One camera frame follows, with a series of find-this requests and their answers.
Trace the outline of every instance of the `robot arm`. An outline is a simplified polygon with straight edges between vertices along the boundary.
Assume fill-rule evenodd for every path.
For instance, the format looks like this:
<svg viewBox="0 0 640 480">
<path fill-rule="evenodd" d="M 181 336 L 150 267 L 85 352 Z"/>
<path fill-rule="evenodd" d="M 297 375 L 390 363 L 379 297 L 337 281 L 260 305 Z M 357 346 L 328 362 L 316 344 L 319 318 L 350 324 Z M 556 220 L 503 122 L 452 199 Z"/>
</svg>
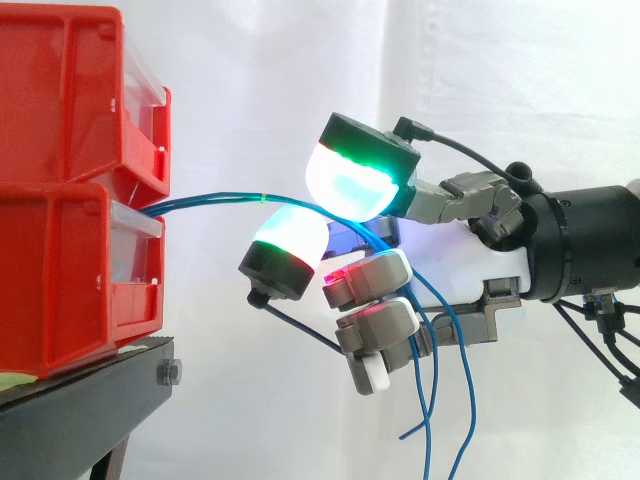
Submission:
<svg viewBox="0 0 640 480">
<path fill-rule="evenodd" d="M 325 140 L 325 147 L 348 151 L 351 161 L 369 166 L 371 152 L 376 151 L 377 144 L 384 145 L 385 156 L 374 162 L 380 171 L 393 170 L 388 157 L 397 147 L 402 154 L 396 158 L 404 162 L 404 170 L 402 165 L 394 168 L 403 171 L 403 181 L 407 171 L 412 171 L 417 163 L 411 141 L 438 138 L 432 130 L 408 119 L 401 119 L 395 130 L 384 136 L 377 132 L 371 134 L 368 127 L 357 122 L 349 121 L 345 127 L 342 123 L 345 121 L 341 116 L 332 117 L 321 138 Z M 357 131 L 357 135 L 352 135 L 353 131 Z M 396 218 L 396 222 L 381 217 L 368 226 L 384 231 L 397 224 L 398 234 L 391 236 L 398 237 L 399 248 L 411 264 L 430 278 L 452 305 L 467 345 L 497 341 L 496 311 L 519 307 L 523 299 L 556 303 L 565 296 L 583 295 L 591 299 L 592 304 L 598 304 L 602 303 L 603 295 L 640 284 L 639 180 L 627 188 L 545 193 L 524 164 L 512 164 L 503 172 L 464 146 L 449 139 L 442 143 L 467 154 L 471 152 L 470 156 L 493 171 L 464 173 L 439 186 L 422 181 L 412 185 L 400 182 L 399 191 L 385 212 Z M 357 156 L 363 144 L 369 148 L 364 149 L 368 152 L 366 158 Z M 353 249 L 359 248 L 361 244 L 353 246 Z M 345 251 L 344 239 L 341 249 Z M 379 256 L 341 269 L 341 288 L 357 290 L 360 288 L 357 284 L 366 279 L 367 288 L 378 292 L 366 301 L 344 304 L 341 310 L 378 300 L 383 304 L 385 295 L 402 286 L 388 281 L 391 278 L 388 275 L 375 274 L 376 269 L 384 270 Z M 345 271 L 353 284 L 344 281 Z M 327 277 L 325 293 L 330 305 L 336 306 L 332 298 L 335 292 L 331 290 L 333 276 L 335 272 Z M 432 313 L 431 323 L 438 343 L 457 344 L 450 316 L 442 312 L 439 302 L 424 289 L 416 291 L 420 292 L 420 305 Z M 432 349 L 431 336 L 424 325 L 418 325 L 411 333 L 407 333 L 411 329 L 397 328 L 398 325 L 391 330 L 380 327 L 397 320 L 392 316 L 385 318 L 376 305 L 379 304 L 338 320 L 338 339 L 347 354 L 356 387 L 363 394 L 388 385 L 387 380 L 379 381 L 383 374 L 402 368 L 410 361 L 408 338 L 411 335 L 422 356 L 429 355 Z M 376 332 L 383 331 L 384 341 L 376 337 Z M 360 350 L 344 348 L 345 336 L 362 336 L 363 332 L 369 338 L 355 342 Z M 377 358 L 376 362 L 372 362 L 373 357 Z M 379 371 L 383 366 L 386 372 Z"/>
<path fill-rule="evenodd" d="M 399 220 L 398 247 L 453 306 L 467 345 L 495 342 L 496 311 L 520 307 L 522 300 L 556 303 L 565 296 L 583 295 L 585 302 L 602 306 L 610 303 L 612 293 L 640 284 L 639 186 L 640 181 L 636 180 L 627 188 L 614 186 L 525 197 L 518 208 L 523 219 L 520 228 L 497 243 L 491 242 L 491 246 L 481 240 L 477 229 L 460 221 L 424 225 Z M 376 222 L 382 225 L 387 220 L 381 217 Z M 372 290 L 391 293 L 401 285 L 387 285 L 389 275 L 361 275 L 361 265 L 371 272 L 376 258 L 365 258 L 342 270 L 351 270 L 353 278 L 366 277 Z M 421 306 L 431 313 L 438 344 L 457 345 L 451 318 L 442 312 L 439 302 L 424 289 L 416 292 Z M 373 298 L 365 300 L 348 307 L 366 304 Z M 607 313 L 612 314 L 604 307 L 596 312 Z M 359 315 L 366 318 L 367 309 Z M 338 326 L 340 338 L 340 320 Z M 387 338 L 386 348 L 378 350 L 387 373 L 404 367 L 412 358 L 410 335 L 405 333 Z M 424 325 L 414 338 L 420 355 L 430 355 L 431 337 Z M 365 368 L 357 352 L 345 353 L 358 391 L 375 392 L 370 375 L 382 374 Z M 375 353 L 370 349 L 367 356 Z"/>
</svg>

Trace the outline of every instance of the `metal bolt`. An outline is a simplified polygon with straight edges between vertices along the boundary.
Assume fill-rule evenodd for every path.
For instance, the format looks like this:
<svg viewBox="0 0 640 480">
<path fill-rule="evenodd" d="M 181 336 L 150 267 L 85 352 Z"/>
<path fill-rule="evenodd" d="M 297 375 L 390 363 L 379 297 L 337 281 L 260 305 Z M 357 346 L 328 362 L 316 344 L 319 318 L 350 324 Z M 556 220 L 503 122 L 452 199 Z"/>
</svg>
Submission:
<svg viewBox="0 0 640 480">
<path fill-rule="evenodd" d="M 179 385 L 182 380 L 182 362 L 178 359 L 165 359 L 158 365 L 158 385 L 167 387 Z"/>
</svg>

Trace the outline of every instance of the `red plastic bin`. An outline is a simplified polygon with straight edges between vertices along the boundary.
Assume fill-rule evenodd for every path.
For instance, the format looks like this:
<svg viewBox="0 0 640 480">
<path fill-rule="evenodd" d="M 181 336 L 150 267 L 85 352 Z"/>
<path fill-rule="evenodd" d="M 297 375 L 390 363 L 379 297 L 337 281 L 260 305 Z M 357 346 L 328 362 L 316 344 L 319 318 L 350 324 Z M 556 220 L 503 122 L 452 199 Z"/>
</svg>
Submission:
<svg viewBox="0 0 640 480">
<path fill-rule="evenodd" d="M 0 184 L 0 218 L 0 372 L 47 378 L 162 327 L 162 222 L 95 184 Z"/>
<path fill-rule="evenodd" d="M 0 179 L 169 195 L 171 96 L 111 7 L 0 3 Z"/>
</svg>

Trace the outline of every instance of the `black connector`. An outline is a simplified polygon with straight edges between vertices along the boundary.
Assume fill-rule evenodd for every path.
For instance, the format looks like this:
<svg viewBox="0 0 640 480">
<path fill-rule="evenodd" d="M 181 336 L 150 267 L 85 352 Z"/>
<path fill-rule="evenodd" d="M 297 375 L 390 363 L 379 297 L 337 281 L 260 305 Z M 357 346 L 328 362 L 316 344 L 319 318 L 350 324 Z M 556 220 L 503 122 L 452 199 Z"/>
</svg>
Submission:
<svg viewBox="0 0 640 480">
<path fill-rule="evenodd" d="M 637 408 L 640 408 L 640 378 L 636 377 L 634 380 L 625 378 L 620 381 L 620 385 L 622 385 L 620 393 Z"/>
<path fill-rule="evenodd" d="M 393 134 L 411 143 L 414 140 L 430 142 L 435 138 L 436 133 L 429 127 L 422 125 L 407 117 L 400 117 Z"/>
</svg>

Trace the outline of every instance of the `white curtain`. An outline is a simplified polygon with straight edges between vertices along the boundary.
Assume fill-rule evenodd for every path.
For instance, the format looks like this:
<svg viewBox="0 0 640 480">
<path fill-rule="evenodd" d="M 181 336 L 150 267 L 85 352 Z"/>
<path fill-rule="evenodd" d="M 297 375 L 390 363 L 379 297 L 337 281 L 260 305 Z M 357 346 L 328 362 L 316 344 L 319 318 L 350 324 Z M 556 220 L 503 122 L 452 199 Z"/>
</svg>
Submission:
<svg viewBox="0 0 640 480">
<path fill-rule="evenodd" d="M 550 191 L 640 177 L 631 0 L 110 3 L 173 92 L 174 197 L 308 200 L 306 160 L 332 111 L 381 129 L 414 117 L 503 166 L 528 162 Z M 478 170 L 422 150 L 426 180 Z M 237 266 L 274 209 L 167 216 L 161 333 L 176 337 L 183 383 L 131 436 L 123 479 L 421 478 L 423 433 L 397 440 L 420 419 L 411 368 L 385 394 L 359 397 L 343 359 L 247 305 Z M 278 306 L 332 335 L 320 285 Z M 554 311 L 527 305 L 499 334 L 469 349 L 478 427 L 457 478 L 638 478 L 638 412 Z M 446 478 L 469 422 L 458 351 L 442 350 L 434 479 Z"/>
</svg>

